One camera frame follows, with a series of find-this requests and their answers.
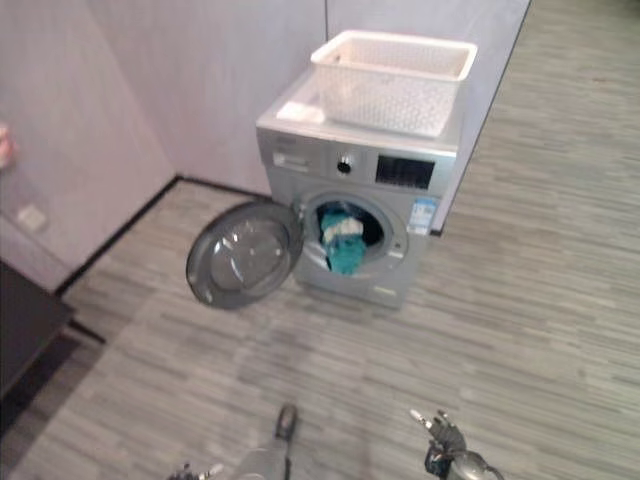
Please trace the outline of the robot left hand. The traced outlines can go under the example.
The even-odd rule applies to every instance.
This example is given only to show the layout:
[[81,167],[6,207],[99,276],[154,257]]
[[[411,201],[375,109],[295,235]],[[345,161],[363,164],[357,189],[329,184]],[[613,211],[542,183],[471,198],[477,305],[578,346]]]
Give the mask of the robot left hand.
[[167,480],[209,480],[216,479],[224,471],[224,465],[216,463],[206,470],[194,470],[189,463],[171,473]]

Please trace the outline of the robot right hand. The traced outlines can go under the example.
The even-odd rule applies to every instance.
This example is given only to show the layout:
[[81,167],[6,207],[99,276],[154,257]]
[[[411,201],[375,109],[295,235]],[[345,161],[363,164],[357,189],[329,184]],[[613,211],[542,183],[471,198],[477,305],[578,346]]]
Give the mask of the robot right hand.
[[426,472],[439,479],[446,479],[454,454],[467,449],[462,431],[442,409],[431,419],[415,409],[410,409],[409,415],[431,436],[424,460]]

